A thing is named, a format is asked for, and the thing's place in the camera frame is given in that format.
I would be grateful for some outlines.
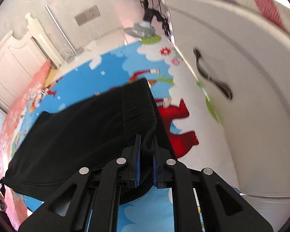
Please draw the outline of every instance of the white cloud print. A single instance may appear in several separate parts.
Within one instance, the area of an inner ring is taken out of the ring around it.
[[[139,54],[145,54],[149,61],[161,61],[168,65],[174,65],[174,58],[178,54],[174,46],[163,37],[162,40],[155,44],[143,44],[137,49]]]
[[[173,205],[168,189],[152,187],[125,208],[130,224],[118,232],[174,232]]]
[[[89,63],[90,69],[95,69],[100,63],[101,63],[102,57],[101,56],[95,56],[91,59],[91,62]]]

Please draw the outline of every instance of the floor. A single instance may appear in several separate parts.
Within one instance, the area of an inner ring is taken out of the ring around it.
[[[195,77],[166,38],[153,44],[137,41],[102,54],[109,50],[105,49],[107,40],[104,41],[104,44],[98,42],[94,51],[84,51],[53,75],[53,81],[61,79],[52,87],[53,93],[46,95],[38,108],[23,117],[19,143],[42,111],[58,112],[95,93],[146,77],[160,114],[163,116],[172,111],[172,119],[166,127],[168,135],[184,141],[181,149],[175,149],[179,160],[196,170],[210,167],[231,186],[238,188],[232,156],[217,117],[213,116]],[[112,44],[113,48],[123,45],[120,41]],[[152,188],[143,197],[121,205],[118,232],[158,231],[161,227],[171,232],[171,196],[169,189]],[[32,211],[41,205],[40,201],[26,196],[14,194],[13,199],[17,212],[25,212],[23,217],[30,213],[23,209],[23,203]],[[154,222],[145,224],[145,213],[152,214]]]

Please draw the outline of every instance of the bed headboard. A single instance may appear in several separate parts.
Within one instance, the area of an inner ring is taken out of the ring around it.
[[[45,63],[47,58],[44,53],[56,68],[65,62],[39,21],[33,19],[31,14],[27,14],[26,19],[29,31],[21,40],[14,38],[13,31],[10,31],[0,41],[0,104],[5,109],[9,109],[18,99]]]

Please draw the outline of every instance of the light switch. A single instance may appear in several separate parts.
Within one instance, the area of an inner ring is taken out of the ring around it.
[[[95,19],[99,16],[101,16],[100,11],[99,11],[97,5],[94,5],[91,8],[89,8],[88,10],[79,13],[74,18],[75,18],[77,24],[79,26],[81,26],[82,24],[84,24],[92,19]]]

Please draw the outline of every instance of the door handle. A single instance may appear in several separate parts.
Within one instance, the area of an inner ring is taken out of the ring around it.
[[[233,93],[231,88],[224,82],[219,81],[218,79],[213,78],[210,76],[200,65],[199,59],[201,58],[201,53],[197,48],[193,49],[193,52],[195,54],[196,63],[197,63],[197,69],[200,75],[205,78],[207,81],[213,83],[222,93],[223,95],[228,99],[232,100]]]

